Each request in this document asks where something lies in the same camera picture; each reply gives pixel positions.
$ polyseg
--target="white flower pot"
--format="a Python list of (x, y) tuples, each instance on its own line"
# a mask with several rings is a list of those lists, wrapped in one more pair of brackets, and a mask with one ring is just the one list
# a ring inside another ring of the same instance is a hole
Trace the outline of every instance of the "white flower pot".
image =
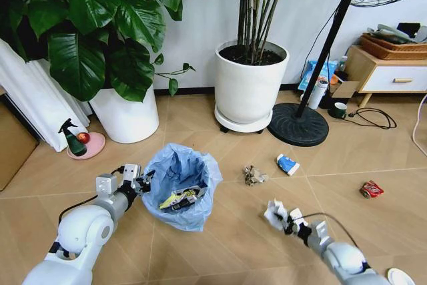
[(114, 89), (101, 89), (90, 101), (108, 136), (117, 143), (135, 143), (159, 127), (153, 86), (142, 103), (128, 101)]
[(267, 42), (266, 50), (277, 53), (283, 61), (266, 66), (241, 65), (220, 55), (222, 49), (236, 43), (229, 41), (216, 49), (215, 116), (228, 129), (258, 131), (270, 123), (289, 53)]

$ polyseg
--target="pink plate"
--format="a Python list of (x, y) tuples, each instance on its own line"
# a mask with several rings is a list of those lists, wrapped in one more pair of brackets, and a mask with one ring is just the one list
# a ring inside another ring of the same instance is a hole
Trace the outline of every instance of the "pink plate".
[(89, 133), (89, 136), (91, 136), (91, 138), (89, 139), (88, 143), (86, 144), (86, 148), (87, 148), (86, 154), (84, 154), (82, 156), (73, 155), (69, 151), (69, 147), (67, 147), (67, 155), (71, 158), (74, 158), (75, 160), (86, 160), (88, 158), (91, 158), (91, 157), (99, 154), (100, 151), (105, 146), (104, 135), (102, 133), (93, 132), (93, 133)]

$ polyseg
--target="mug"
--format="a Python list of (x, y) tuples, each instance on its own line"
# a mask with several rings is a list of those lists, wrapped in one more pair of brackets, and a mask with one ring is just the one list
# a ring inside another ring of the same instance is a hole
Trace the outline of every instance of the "mug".
[(328, 110), (329, 116), (333, 118), (344, 119), (346, 117), (347, 105), (345, 103), (335, 103), (331, 109)]

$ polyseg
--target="wicker basket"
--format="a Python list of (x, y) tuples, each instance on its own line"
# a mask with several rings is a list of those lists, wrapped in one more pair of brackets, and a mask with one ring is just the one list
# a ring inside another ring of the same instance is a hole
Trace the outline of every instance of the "wicker basket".
[(427, 51), (393, 51), (384, 48), (368, 39), (365, 35), (361, 36), (360, 44), (364, 51), (383, 60), (422, 60), (427, 59)]
[(405, 43), (403, 45), (396, 45), (395, 43), (372, 37), (369, 33), (364, 33), (363, 37), (392, 51), (427, 51), (427, 43)]

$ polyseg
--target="trash bin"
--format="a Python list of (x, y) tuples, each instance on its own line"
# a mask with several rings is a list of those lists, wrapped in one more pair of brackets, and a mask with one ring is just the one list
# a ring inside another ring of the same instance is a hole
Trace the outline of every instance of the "trash bin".
[[(151, 191), (142, 196), (148, 211), (179, 230), (201, 232), (212, 211), (215, 188), (222, 181), (215, 159), (189, 147), (167, 144), (148, 163), (144, 174), (152, 170)], [(205, 194), (193, 204), (178, 210), (159, 209), (172, 192), (195, 185), (205, 187)]]

